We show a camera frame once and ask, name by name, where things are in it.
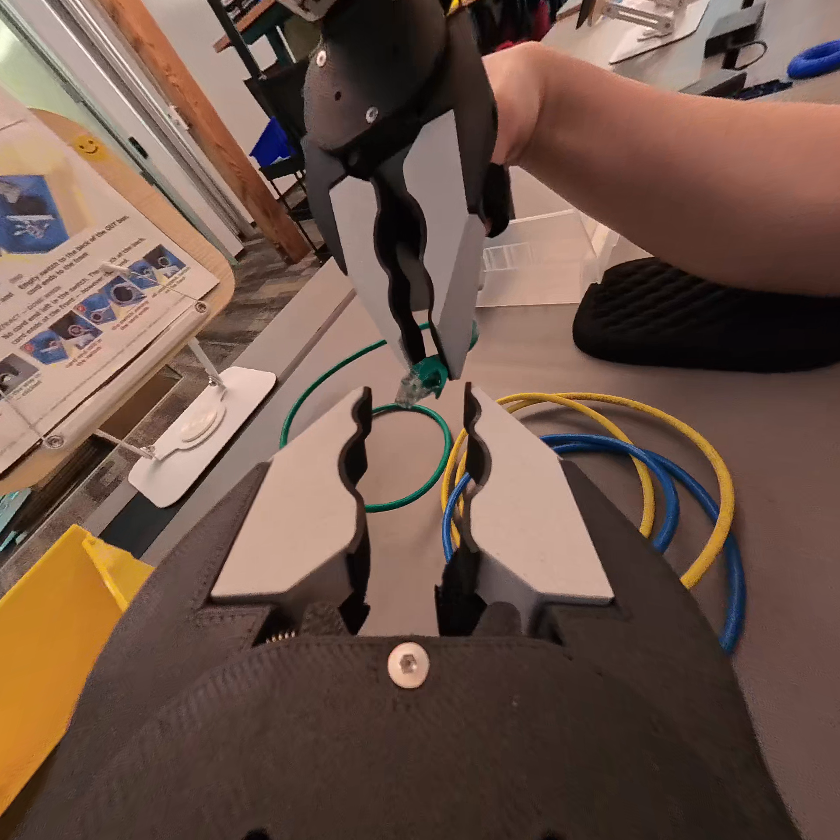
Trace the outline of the black mesh wrist rest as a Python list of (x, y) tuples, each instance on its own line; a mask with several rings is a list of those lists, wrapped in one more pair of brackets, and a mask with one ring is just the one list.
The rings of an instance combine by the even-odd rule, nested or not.
[(722, 286), (654, 257), (632, 259), (588, 287), (572, 339), (616, 364), (814, 371), (839, 362), (839, 301)]

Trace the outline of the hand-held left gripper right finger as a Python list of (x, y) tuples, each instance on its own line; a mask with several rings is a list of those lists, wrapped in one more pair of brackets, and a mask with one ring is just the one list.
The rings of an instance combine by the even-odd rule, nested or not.
[(478, 386), (465, 386), (466, 475), (459, 544), (455, 501), (444, 505), (445, 567), (436, 588), (437, 629), (467, 636), (495, 603), (521, 630), (548, 606), (607, 607), (614, 591), (560, 457)]

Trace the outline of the white metal stand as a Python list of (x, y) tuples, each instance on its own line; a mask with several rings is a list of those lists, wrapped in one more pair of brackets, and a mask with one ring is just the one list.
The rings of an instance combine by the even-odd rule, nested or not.
[(620, 22), (623, 35), (608, 60), (614, 67), (692, 36), (709, 1), (582, 1), (576, 28)]

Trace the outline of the clear plastic container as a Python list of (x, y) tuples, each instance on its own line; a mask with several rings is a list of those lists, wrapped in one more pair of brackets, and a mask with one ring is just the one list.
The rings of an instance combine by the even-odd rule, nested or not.
[(607, 269), (619, 235), (575, 208), (511, 221), (486, 238), (478, 308), (578, 304)]

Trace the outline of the wooden post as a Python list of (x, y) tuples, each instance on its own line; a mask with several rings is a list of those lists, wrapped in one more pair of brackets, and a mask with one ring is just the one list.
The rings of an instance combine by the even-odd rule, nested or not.
[(172, 43), (141, 1), (99, 1), (136, 56), (186, 118), (194, 140), (257, 227), (291, 264), (312, 250), (251, 164)]

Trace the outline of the white stand base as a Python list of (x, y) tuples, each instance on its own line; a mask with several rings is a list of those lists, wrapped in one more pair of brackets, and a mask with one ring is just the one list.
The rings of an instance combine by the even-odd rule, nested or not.
[(188, 347), (206, 372), (207, 386), (152, 445), (136, 447), (102, 429), (94, 432), (138, 457), (129, 483), (157, 508), (184, 497), (277, 384), (267, 371), (237, 366), (219, 371), (197, 338)]

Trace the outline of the printed instruction sheet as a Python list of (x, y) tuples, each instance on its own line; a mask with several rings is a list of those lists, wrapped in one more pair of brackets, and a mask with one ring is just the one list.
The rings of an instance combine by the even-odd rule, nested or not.
[(2, 90), (1, 467), (218, 279)]

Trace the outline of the blue storage bin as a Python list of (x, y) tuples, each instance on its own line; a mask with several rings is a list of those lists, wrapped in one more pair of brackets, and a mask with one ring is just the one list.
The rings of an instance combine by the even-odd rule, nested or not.
[(295, 148), (276, 117), (269, 118), (249, 156), (261, 169), (281, 161), (288, 161), (295, 155)]

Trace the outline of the person's right hand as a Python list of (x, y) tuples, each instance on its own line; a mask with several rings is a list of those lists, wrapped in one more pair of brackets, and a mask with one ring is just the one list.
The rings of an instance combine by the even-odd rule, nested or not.
[(534, 42), (498, 51), (482, 61), (497, 106), (492, 160), (536, 175), (562, 151), (575, 62)]

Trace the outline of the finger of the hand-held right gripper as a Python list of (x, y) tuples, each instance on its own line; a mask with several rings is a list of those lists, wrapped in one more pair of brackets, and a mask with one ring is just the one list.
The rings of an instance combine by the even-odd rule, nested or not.
[(381, 336), (404, 366), (426, 357), (415, 314), (429, 316), (434, 286), (424, 265), (427, 225), (406, 187), (405, 156), (392, 156), (370, 179), (347, 174), (330, 202), (347, 276)]
[(425, 224), (421, 267), (409, 269), (411, 308), (427, 312), (438, 354), (456, 381), (473, 333), (486, 231), (468, 210), (453, 111), (422, 127), (403, 177)]

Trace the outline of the black chair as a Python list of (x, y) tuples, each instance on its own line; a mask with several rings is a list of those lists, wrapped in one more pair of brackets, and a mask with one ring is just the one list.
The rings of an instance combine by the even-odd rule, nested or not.
[[(288, 211), (301, 234), (312, 247), (318, 262), (324, 264), (331, 256), (329, 247), (324, 241), (319, 245), (315, 244), (305, 226), (306, 222), (313, 222), (306, 185), (306, 165), (301, 147), (306, 132), (302, 89), (307, 69), (308, 62), (305, 59), (290, 66), (276, 64), (266, 69), (261, 76), (247, 79), (245, 84), (268, 118), (276, 117), (288, 139), (293, 143), (296, 152), (288, 161), (281, 161), (264, 169), (258, 167), (259, 171), (272, 184), (278, 202)], [(289, 204), (287, 194), (277, 184), (279, 179), (286, 176), (292, 176), (301, 189), (303, 200), (298, 206)]]

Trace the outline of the person's right forearm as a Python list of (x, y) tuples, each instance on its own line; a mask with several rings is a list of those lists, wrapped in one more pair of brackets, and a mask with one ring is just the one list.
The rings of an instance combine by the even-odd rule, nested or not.
[(588, 62), (549, 71), (553, 188), (722, 285), (838, 296), (838, 105), (662, 91)]

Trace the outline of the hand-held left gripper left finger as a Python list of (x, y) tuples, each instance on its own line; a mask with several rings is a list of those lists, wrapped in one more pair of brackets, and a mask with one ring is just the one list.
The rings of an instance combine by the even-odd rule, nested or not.
[(371, 548), (358, 483), (367, 470), (372, 391), (352, 390), (266, 464), (210, 600), (270, 604), (300, 624), (310, 606), (334, 607), (357, 634)]

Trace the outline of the teal plastic piece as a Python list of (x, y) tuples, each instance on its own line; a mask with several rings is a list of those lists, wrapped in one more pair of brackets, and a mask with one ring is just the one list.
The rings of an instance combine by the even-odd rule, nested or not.
[(24, 504), (31, 495), (32, 490), (25, 488), (16, 490), (1, 497), (1, 551), (5, 551), (6, 547), (14, 543), (16, 531), (14, 530), (14, 521), (18, 513), (22, 510)]

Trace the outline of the yellow plastic bin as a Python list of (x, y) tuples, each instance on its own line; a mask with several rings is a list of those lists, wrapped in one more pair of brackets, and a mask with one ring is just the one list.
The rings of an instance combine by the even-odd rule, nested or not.
[(73, 525), (2, 596), (2, 812), (65, 735), (103, 646), (153, 569)]

